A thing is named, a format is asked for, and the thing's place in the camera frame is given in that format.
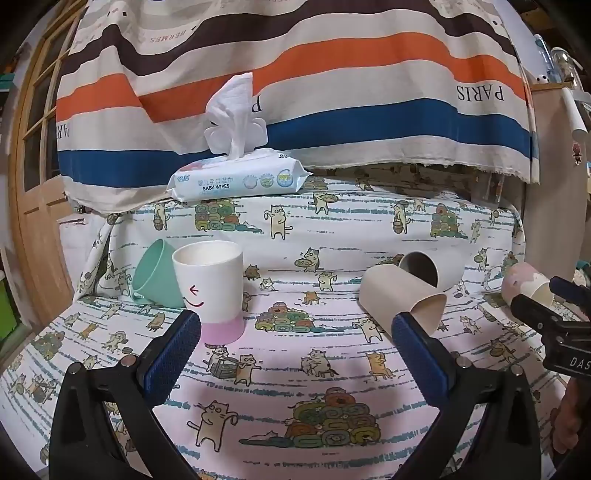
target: baby wipes package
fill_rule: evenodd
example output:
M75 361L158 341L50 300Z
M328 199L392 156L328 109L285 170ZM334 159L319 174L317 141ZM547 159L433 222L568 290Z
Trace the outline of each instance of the baby wipes package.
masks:
M241 158L199 160L177 170L167 191L179 202L295 193L311 175L299 160L272 148Z

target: beige cup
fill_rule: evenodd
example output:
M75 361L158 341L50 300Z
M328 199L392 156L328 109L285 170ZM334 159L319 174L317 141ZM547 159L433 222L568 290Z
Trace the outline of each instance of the beige cup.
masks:
M391 264L368 268L359 287L359 303L388 334L401 312L410 312L428 335L434 334L446 302L444 293Z

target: bed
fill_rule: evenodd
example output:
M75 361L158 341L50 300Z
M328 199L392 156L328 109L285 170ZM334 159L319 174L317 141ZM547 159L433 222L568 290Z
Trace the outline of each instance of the bed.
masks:
M180 313L131 300L143 252L157 239L180 247L225 238L244 249L246 332L228 346L197 346L154 409L163 428L203 480L389 479L437 410L358 304L359 283L368 267L396 264L408 251L453 248L465 255L465 273L446 292L434 336L479 367L522 365L548 449L564 380L543 368L539 336L507 315L498 293L506 269L524 258L523 225L513 207L466 200L461 170L316 171L294 195L163 200L108 216L74 304L0 378L2 424L33 469L46 466L67 366L106 367L140 353ZM274 216L285 222L271 236ZM561 304L554 309L576 318ZM129 462L142 469L116 405L107 408ZM461 465L482 413L474 410L449 471Z

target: mint green cup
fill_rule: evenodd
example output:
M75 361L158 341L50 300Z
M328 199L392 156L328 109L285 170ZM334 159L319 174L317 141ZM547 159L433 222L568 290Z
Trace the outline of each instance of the mint green cup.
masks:
M135 267L131 280L131 298L139 304L158 303L171 309L184 308L174 274L175 249L164 240L156 240L148 247Z

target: orange stripe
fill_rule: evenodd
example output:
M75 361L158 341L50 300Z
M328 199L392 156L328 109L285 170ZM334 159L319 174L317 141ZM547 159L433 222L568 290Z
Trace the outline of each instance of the orange stripe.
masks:
M496 80L525 100L523 80L511 73L497 58L485 54L466 59L455 58L443 42L423 33L398 33L382 38L338 38L298 45L283 52L269 65L253 70L253 94L257 95L264 87L273 83L296 77L344 68L381 67L407 60L438 63L448 68L460 83ZM102 82L109 77L117 78L112 80L107 90ZM109 75L59 99L58 121L66 120L76 113L113 106L143 106L153 122L200 115L205 112L205 106L212 95L230 77L231 75L223 75L187 83L142 95L138 100L123 74Z
M123 73L106 75L94 83L78 87L71 95L59 98L56 105L57 122L82 112L96 112L117 106L142 107Z

